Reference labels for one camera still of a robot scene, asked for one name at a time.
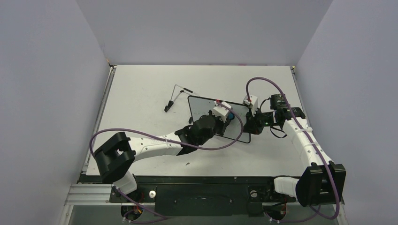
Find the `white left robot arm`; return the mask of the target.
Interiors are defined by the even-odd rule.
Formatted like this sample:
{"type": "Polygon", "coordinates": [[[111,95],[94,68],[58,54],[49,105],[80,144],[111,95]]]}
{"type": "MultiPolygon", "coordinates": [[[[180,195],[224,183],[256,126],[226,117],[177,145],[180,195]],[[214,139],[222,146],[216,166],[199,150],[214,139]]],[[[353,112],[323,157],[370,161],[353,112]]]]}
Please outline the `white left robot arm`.
{"type": "Polygon", "coordinates": [[[232,114],[225,119],[212,114],[204,115],[192,125],[155,139],[133,138],[125,132],[118,132],[94,152],[101,181],[115,185],[127,201],[133,202],[140,195],[135,176],[129,172],[133,162],[164,155],[190,154],[215,135],[222,136],[233,119],[232,114]]]}

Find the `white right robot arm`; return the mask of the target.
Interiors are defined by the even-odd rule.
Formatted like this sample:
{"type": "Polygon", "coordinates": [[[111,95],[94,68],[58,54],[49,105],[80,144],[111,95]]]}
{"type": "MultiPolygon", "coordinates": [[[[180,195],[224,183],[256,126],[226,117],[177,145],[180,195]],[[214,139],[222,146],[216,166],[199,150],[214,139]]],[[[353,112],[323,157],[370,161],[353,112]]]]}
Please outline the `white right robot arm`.
{"type": "Polygon", "coordinates": [[[261,112],[256,96],[245,97],[249,111],[244,132],[259,135],[264,127],[279,126],[289,138],[305,168],[299,178],[277,177],[265,186],[265,195],[277,200],[283,194],[296,198],[301,206],[336,204],[342,199],[346,170],[335,164],[320,147],[299,107],[289,107],[282,94],[270,97],[270,111],[261,112]]]}

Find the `black framed whiteboard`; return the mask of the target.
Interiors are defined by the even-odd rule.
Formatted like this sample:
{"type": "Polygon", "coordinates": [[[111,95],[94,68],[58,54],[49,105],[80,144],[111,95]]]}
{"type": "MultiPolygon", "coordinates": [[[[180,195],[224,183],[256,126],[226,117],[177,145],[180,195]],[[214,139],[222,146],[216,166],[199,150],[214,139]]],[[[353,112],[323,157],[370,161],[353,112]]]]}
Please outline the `black framed whiteboard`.
{"type": "MultiPolygon", "coordinates": [[[[192,123],[198,120],[202,115],[212,114],[211,110],[215,107],[214,101],[216,101],[216,99],[189,96],[188,104],[192,123]]],[[[222,137],[231,140],[238,137],[239,142],[250,143],[251,135],[242,131],[242,126],[246,123],[245,115],[249,112],[249,108],[241,103],[226,102],[232,106],[232,110],[235,112],[235,118],[227,126],[225,134],[222,137]]]]}

